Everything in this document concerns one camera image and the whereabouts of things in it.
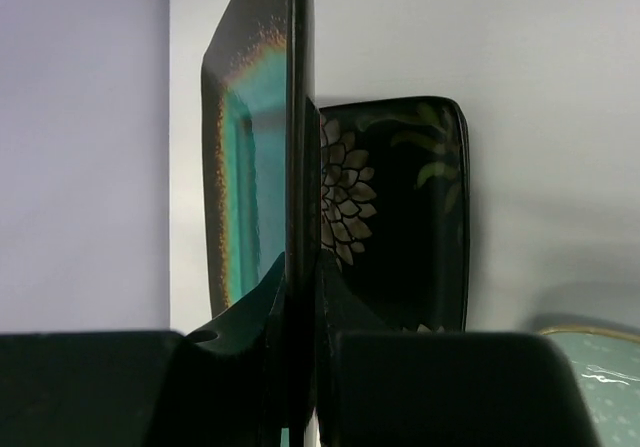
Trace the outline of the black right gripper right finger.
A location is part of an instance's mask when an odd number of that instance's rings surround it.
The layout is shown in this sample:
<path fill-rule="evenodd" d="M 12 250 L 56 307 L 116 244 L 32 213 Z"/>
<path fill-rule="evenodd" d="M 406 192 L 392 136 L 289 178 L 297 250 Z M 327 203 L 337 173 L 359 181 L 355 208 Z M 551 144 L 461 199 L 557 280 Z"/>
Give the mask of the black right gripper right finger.
<path fill-rule="evenodd" d="M 388 328 L 316 263 L 316 382 L 325 446 L 595 446 L 565 355 L 536 334 Z"/>

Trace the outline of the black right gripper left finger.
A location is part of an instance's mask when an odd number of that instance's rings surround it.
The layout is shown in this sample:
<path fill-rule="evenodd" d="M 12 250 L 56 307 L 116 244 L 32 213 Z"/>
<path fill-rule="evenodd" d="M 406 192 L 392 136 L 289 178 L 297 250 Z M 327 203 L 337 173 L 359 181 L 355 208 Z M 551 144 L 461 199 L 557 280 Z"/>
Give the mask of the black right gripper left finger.
<path fill-rule="evenodd" d="M 278 258 L 251 292 L 188 335 L 4 335 L 2 444 L 279 445 L 285 291 Z"/>

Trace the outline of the small black floral plate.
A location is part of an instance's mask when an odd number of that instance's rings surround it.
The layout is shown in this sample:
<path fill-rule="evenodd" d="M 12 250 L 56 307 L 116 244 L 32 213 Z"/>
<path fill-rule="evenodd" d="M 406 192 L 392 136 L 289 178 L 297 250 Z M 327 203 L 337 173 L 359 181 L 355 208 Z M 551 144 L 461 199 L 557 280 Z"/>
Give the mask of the small black floral plate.
<path fill-rule="evenodd" d="M 393 329 L 463 330 L 470 179 L 459 104 L 415 96 L 320 114 L 322 245 L 347 286 Z"/>

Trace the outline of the pale green plate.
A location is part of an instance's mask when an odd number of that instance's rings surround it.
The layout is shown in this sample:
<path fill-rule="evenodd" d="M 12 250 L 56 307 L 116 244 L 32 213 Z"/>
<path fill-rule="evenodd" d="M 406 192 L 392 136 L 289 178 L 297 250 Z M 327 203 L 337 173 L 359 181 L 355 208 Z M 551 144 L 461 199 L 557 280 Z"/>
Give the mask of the pale green plate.
<path fill-rule="evenodd" d="M 580 325 L 541 333 L 570 360 L 601 444 L 639 447 L 639 335 Z"/>

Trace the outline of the black teal square plate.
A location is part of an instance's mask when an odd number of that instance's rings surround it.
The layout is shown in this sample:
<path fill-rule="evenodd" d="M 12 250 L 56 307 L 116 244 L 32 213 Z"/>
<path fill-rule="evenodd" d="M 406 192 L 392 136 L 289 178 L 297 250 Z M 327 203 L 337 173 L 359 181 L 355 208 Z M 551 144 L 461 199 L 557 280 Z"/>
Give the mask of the black teal square plate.
<path fill-rule="evenodd" d="M 230 0 L 203 55 L 201 144 L 217 446 L 314 441 L 320 117 L 313 0 Z"/>

